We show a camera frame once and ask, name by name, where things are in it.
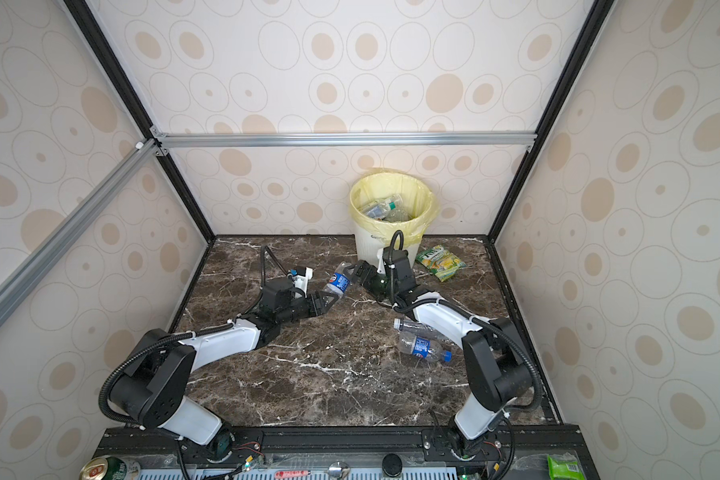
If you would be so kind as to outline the Pepsi label clear bottle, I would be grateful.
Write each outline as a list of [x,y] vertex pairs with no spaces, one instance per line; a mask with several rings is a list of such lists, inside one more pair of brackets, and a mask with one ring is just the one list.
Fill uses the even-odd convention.
[[338,298],[342,298],[351,285],[351,273],[353,269],[354,264],[346,261],[340,263],[323,290],[335,294]]

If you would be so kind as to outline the clear square bottle green label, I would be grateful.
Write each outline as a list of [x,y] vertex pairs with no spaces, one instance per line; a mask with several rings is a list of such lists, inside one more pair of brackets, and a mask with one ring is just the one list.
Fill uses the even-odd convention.
[[394,211],[397,211],[403,203],[400,195],[395,194],[386,198],[374,200],[361,208],[361,213],[374,220],[384,220]]

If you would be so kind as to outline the clear bottle blue cap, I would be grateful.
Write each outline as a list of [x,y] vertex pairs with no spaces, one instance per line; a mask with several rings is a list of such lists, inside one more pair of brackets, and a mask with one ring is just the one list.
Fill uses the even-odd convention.
[[398,349],[429,363],[450,363],[452,360],[452,352],[446,350],[438,341],[410,332],[399,333]]

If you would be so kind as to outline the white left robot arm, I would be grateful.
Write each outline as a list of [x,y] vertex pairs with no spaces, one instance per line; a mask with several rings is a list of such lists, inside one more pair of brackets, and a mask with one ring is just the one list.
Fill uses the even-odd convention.
[[153,329],[105,380],[99,409],[111,420],[163,429],[197,445],[223,442],[224,421],[186,396],[191,374],[213,362],[262,348],[282,326],[326,314],[350,281],[335,273],[308,293],[293,276],[268,280],[257,302],[227,323],[181,334]]

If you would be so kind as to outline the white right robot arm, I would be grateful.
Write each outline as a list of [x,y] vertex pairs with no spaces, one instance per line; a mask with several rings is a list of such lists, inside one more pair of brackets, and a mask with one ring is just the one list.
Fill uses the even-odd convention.
[[470,395],[451,420],[465,444],[493,431],[512,412],[532,412],[543,399],[541,375],[508,318],[474,315],[417,283],[407,252],[386,247],[382,266],[364,260],[341,272],[393,310],[432,328],[462,350]]

